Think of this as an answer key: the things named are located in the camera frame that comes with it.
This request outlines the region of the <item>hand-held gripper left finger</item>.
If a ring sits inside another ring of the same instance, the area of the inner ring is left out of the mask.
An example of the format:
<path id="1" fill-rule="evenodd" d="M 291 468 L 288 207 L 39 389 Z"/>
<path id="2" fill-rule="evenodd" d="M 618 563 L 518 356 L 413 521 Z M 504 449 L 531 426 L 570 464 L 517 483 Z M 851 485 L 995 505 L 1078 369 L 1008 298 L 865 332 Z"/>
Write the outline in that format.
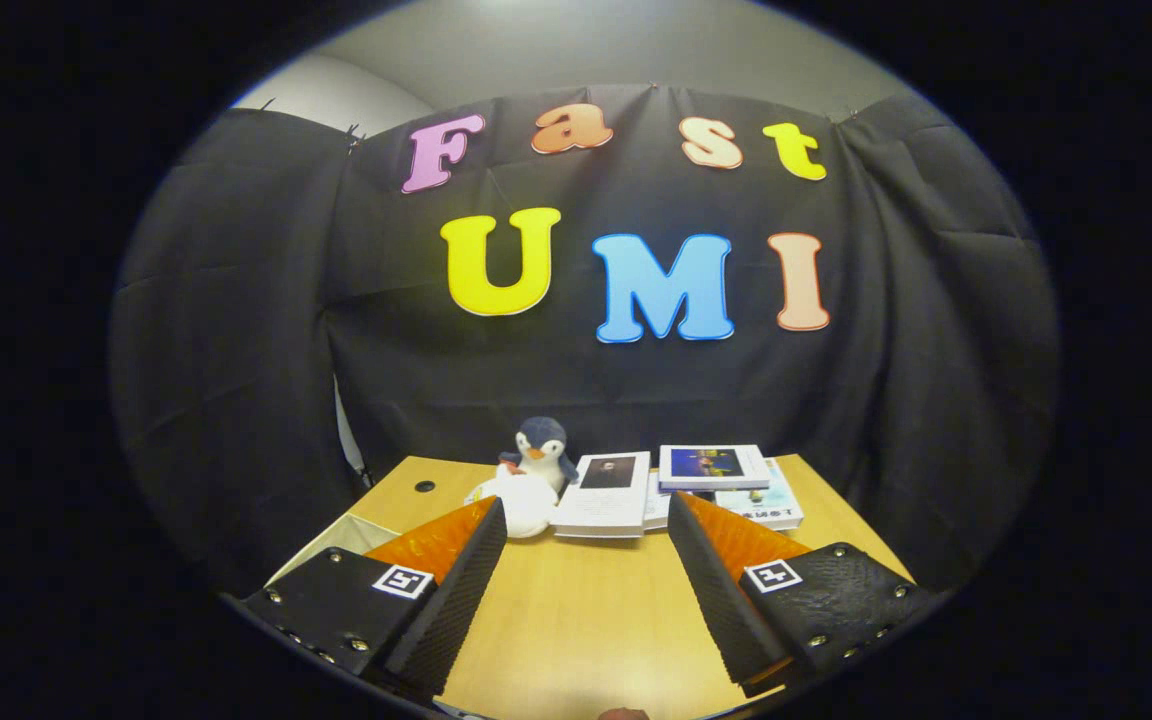
<path id="1" fill-rule="evenodd" d="M 480 498 L 374 550 L 326 546 L 241 609 L 317 664 L 430 700 L 444 694 L 506 530 L 502 500 Z"/>

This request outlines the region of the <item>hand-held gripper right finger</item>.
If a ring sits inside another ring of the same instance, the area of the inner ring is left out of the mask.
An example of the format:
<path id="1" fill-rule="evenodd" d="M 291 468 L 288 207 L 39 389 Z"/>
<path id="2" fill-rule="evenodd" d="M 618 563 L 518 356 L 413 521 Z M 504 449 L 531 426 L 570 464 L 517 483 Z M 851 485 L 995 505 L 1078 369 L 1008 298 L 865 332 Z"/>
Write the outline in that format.
<path id="1" fill-rule="evenodd" d="M 704 498 L 673 497 L 667 526 L 723 669 L 749 697 L 841 673 L 934 605 L 854 544 L 812 550 Z"/>

